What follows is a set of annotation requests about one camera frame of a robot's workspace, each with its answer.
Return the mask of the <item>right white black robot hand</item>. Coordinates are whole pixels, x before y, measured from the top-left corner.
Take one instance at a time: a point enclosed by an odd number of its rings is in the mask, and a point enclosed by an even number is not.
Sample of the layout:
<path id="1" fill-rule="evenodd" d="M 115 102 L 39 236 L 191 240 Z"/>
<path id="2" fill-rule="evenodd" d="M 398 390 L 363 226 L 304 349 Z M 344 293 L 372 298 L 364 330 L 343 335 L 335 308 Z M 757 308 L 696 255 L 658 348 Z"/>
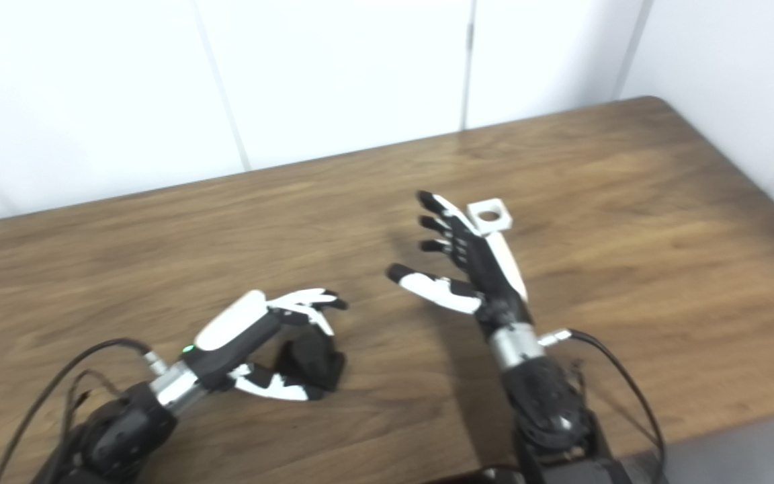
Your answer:
<path id="1" fill-rule="evenodd" d="M 430 212 L 419 218 L 420 225 L 440 235 L 422 241 L 421 251 L 444 254 L 466 279 L 442 278 L 402 264 L 391 264 L 387 278 L 431 303 L 472 315 L 503 373 L 533 372 L 551 365 L 535 334 L 527 290 L 501 235 L 503 227 L 479 217 L 476 211 L 492 210 L 503 217 L 503 203 L 491 200 L 461 210 L 445 197 L 425 190 L 417 192 L 417 200 Z"/>

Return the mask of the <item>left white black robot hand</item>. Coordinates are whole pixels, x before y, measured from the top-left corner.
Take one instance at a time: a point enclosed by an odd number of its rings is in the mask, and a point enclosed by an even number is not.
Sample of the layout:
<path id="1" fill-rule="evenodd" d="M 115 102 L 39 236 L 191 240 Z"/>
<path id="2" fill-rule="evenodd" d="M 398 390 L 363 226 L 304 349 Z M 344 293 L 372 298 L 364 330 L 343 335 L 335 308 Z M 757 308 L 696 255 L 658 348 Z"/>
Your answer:
<path id="1" fill-rule="evenodd" d="M 343 311 L 347 303 L 324 288 L 273 300 L 260 290 L 249 291 L 203 327 L 150 389 L 175 416 L 208 393 L 231 389 L 267 399 L 318 401 L 338 389 L 346 366 L 323 312 L 329 307 Z M 298 334 L 282 344 L 273 367 L 250 361 L 286 327 L 298 328 Z"/>

